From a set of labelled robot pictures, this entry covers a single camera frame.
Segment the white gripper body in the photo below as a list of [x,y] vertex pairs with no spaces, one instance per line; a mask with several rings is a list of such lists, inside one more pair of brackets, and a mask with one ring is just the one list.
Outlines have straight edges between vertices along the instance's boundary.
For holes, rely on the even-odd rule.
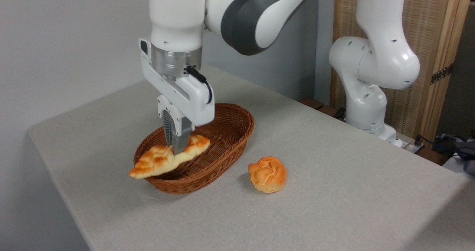
[[201,69],[201,48],[190,52],[169,52],[147,40],[139,43],[141,66],[146,80],[195,126],[214,119],[211,87],[188,72]]

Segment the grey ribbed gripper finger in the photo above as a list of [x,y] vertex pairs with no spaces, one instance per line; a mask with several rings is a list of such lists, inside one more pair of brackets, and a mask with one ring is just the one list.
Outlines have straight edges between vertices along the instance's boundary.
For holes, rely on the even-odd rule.
[[181,150],[188,146],[189,137],[194,130],[194,125],[187,117],[181,119]]
[[157,98],[158,116],[162,119],[165,140],[168,146],[173,147],[174,154],[183,151],[183,135],[181,121],[183,114],[164,96]]

